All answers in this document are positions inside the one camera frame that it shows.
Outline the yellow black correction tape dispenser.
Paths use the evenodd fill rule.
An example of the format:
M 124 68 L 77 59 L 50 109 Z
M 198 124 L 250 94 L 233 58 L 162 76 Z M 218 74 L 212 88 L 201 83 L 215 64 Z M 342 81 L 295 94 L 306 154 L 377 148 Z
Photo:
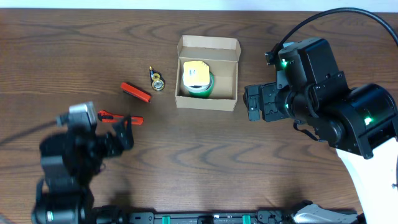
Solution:
M 165 80 L 163 79 L 161 73 L 150 66 L 149 76 L 152 89 L 155 91 L 162 91 L 165 87 Z

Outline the green tape roll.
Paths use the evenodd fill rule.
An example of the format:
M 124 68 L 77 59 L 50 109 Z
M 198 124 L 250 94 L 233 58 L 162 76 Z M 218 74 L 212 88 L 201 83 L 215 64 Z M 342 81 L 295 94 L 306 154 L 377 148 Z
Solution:
M 210 89 L 210 90 L 208 90 L 208 91 L 205 91 L 205 92 L 202 92 L 202 93 L 192 93 L 192 92 L 189 92 L 189 94 L 192 96 L 192 97 L 196 97 L 196 98 L 208 98 L 210 95 L 211 95 L 211 92 L 213 91 L 213 87 Z

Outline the yellow sticky note pad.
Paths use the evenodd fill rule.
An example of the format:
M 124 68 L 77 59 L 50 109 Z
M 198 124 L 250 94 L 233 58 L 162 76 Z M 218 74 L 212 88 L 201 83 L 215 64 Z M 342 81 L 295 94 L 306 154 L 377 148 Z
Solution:
M 183 84 L 203 86 L 210 83 L 210 67 L 203 61 L 187 61 L 183 64 Z

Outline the white tape roll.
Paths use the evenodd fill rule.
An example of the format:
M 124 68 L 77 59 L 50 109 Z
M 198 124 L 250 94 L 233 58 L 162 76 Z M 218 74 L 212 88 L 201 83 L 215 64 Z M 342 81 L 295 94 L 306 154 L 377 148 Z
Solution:
M 202 86 L 186 86 L 186 85 L 184 85 L 184 87 L 185 87 L 189 92 L 192 92 L 192 93 L 202 93 L 202 92 L 205 92 L 205 91 L 210 90 L 210 89 L 213 87 L 213 84 L 214 84 L 214 77 L 213 77 L 213 74 L 210 73 L 210 82 L 209 82 L 208 85 L 202 85 Z

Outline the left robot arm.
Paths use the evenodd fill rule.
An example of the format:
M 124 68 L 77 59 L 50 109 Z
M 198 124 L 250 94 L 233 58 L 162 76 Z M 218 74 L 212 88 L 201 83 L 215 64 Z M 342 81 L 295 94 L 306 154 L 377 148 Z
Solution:
M 115 205 L 94 207 L 90 190 L 103 161 L 133 148 L 131 117 L 113 124 L 114 131 L 97 135 L 95 122 L 84 114 L 63 114 L 56 124 L 67 131 L 40 143 L 44 177 L 36 188 L 33 223 L 127 223 L 126 213 Z

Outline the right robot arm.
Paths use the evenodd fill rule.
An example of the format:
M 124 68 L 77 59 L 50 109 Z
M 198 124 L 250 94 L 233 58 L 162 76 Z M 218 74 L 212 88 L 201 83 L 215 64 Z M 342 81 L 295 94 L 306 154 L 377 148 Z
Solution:
M 397 105 L 376 84 L 350 89 L 343 72 L 322 82 L 249 85 L 251 121 L 291 118 L 302 132 L 336 149 L 354 183 L 367 223 L 397 223 Z

